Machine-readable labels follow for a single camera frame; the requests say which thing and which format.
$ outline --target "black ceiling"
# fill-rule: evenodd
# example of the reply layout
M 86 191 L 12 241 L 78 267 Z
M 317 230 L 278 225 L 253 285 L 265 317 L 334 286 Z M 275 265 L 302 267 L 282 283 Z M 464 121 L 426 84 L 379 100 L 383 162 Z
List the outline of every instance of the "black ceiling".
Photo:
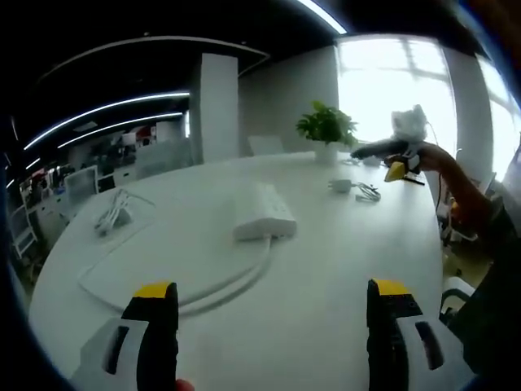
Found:
M 436 0 L 315 0 L 348 33 L 412 33 L 439 38 L 446 46 L 473 52 L 479 47 Z M 247 46 L 269 55 L 264 66 L 330 45 L 338 34 L 296 0 L 223 0 L 126 3 L 109 11 L 78 4 L 33 12 L 8 21 L 2 74 L 3 143 L 23 162 L 52 155 L 70 139 L 74 123 L 32 150 L 23 146 L 51 126 L 92 108 L 146 94 L 188 89 L 200 53 L 239 58 L 239 71 L 263 60 L 261 53 L 209 42 L 173 39 L 135 42 L 71 58 L 113 42 L 158 37 L 201 37 Z M 185 110 L 186 101 L 154 101 L 111 109 L 85 121 L 111 125 L 140 116 Z M 18 141 L 11 130 L 15 118 Z

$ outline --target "white table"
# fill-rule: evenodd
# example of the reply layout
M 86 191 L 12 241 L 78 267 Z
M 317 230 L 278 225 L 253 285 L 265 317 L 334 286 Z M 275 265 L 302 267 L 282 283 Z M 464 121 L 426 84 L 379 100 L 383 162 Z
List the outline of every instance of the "white table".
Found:
M 298 153 L 195 166 L 127 185 L 168 210 L 187 200 L 204 203 L 212 189 L 232 183 L 271 182 L 298 221 L 296 236 L 273 246 L 271 267 L 253 288 L 180 322 L 178 376 L 198 391 L 367 389 L 367 281 L 403 282 L 423 313 L 433 316 L 442 290 L 428 186 L 384 183 L 384 175 L 385 168 L 364 165 L 323 167 L 312 153 Z M 332 193 L 332 178 L 372 183 L 382 199 L 365 204 L 355 201 L 356 189 Z M 103 194 L 59 238 L 30 307 L 38 340 L 66 377 L 79 365 L 80 347 L 109 317 L 120 315 L 77 285 L 78 272 L 98 254 L 85 229 Z

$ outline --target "ceiling light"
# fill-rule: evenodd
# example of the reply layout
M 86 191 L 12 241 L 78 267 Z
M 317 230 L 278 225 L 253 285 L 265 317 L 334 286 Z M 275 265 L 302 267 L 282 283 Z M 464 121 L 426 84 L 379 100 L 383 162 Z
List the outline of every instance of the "ceiling light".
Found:
M 13 132 L 15 133 L 16 141 L 18 141 L 18 134 L 16 133 L 16 128 L 15 128 L 15 118 L 13 118 L 13 116 L 11 116 L 11 127 L 13 128 Z
M 320 6 L 318 6 L 316 3 L 312 2 L 311 0 L 296 0 L 296 1 L 305 5 L 307 8 L 309 8 L 315 14 L 320 16 L 326 23 L 328 23 L 333 29 L 335 29 L 338 34 L 345 34 L 347 32 L 340 25 L 339 22 L 337 22 L 335 19 L 333 19 L 333 16 L 329 15 L 327 12 L 325 12 L 323 9 L 321 9 Z
M 86 132 L 89 129 L 95 128 L 98 126 L 98 124 L 94 121 L 89 121 L 86 124 L 80 125 L 77 128 L 74 128 L 73 130 L 78 133 Z
M 189 92 L 173 92 L 173 93 L 168 93 L 168 94 L 155 94 L 155 95 L 141 96 L 139 98 L 134 98 L 134 99 L 123 100 L 121 102 L 111 103 L 111 104 L 107 104 L 105 106 L 102 106 L 100 108 L 95 108 L 94 110 L 90 110 L 88 112 L 84 112 L 83 114 L 80 114 L 79 116 L 74 116 L 73 118 L 69 118 L 68 120 L 63 121 L 63 122 L 59 123 L 58 125 L 53 126 L 52 128 L 46 130 L 45 132 L 43 132 L 42 134 L 37 136 L 29 144 L 27 144 L 24 147 L 24 151 L 27 151 L 34 144 L 40 142 L 40 140 L 42 140 L 43 138 L 47 137 L 49 134 L 51 134 L 55 130 L 61 128 L 62 126 L 65 126 L 66 124 L 70 124 L 71 122 L 77 120 L 78 118 L 82 118 L 84 116 L 88 116 L 89 114 L 92 114 L 94 112 L 100 112 L 102 110 L 105 110 L 106 108 L 114 108 L 115 106 L 120 106 L 122 104 L 142 102 L 144 100 L 155 100 L 155 99 L 164 99 L 164 98 L 181 98 L 181 97 L 186 97 L 186 96 L 190 96 L 190 93 Z
M 33 167 L 38 161 L 40 161 L 40 158 L 38 157 L 33 163 L 31 163 L 30 165 L 28 165 L 27 167 L 25 167 L 25 169 L 30 169 L 31 167 Z
M 145 116 L 144 118 L 138 118 L 137 120 L 130 120 L 130 121 L 125 121 L 125 122 L 120 122 L 119 124 L 114 124 L 114 125 L 106 126 L 106 127 L 104 127 L 104 128 L 94 130 L 94 131 L 92 131 L 92 132 L 90 132 L 90 133 L 83 134 L 83 135 L 80 136 L 80 137 L 73 138 L 72 140 L 67 141 L 66 143 L 63 143 L 62 145 L 60 145 L 58 148 L 65 147 L 66 145 L 68 145 L 68 144 L 70 144 L 70 143 L 74 143 L 75 141 L 80 140 L 80 139 L 82 139 L 82 138 L 84 138 L 84 137 L 90 136 L 91 134 L 95 134 L 95 133 L 98 133 L 98 132 L 102 132 L 102 131 L 104 131 L 104 130 L 111 129 L 111 128 L 115 128 L 115 127 L 117 127 L 117 126 L 122 126 L 122 125 L 132 124 L 132 123 L 134 123 L 134 122 L 140 122 L 140 121 L 154 120 L 154 119 L 157 119 L 157 118 L 168 118 L 168 117 L 171 117 L 171 116 L 182 116 L 182 112 L 170 112 L 170 113 L 168 113 L 168 114 L 160 114 L 160 115 L 158 115 L 158 116 Z

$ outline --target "potted plant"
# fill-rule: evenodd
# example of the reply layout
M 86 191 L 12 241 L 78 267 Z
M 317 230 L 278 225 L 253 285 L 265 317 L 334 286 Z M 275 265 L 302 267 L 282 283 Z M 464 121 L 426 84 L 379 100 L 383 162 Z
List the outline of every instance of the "potted plant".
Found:
M 324 103 L 313 101 L 313 114 L 304 114 L 297 122 L 297 132 L 314 141 L 315 160 L 333 165 L 337 161 L 338 143 L 352 147 L 357 141 L 353 136 L 357 123 L 338 108 L 329 108 Z

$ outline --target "white flower pot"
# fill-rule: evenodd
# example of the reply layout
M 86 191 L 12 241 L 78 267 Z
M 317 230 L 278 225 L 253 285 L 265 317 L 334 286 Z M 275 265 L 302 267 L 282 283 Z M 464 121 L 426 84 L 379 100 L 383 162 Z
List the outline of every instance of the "white flower pot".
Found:
M 335 165 L 338 162 L 339 146 L 337 143 L 326 144 L 322 141 L 313 142 L 315 161 L 320 165 Z

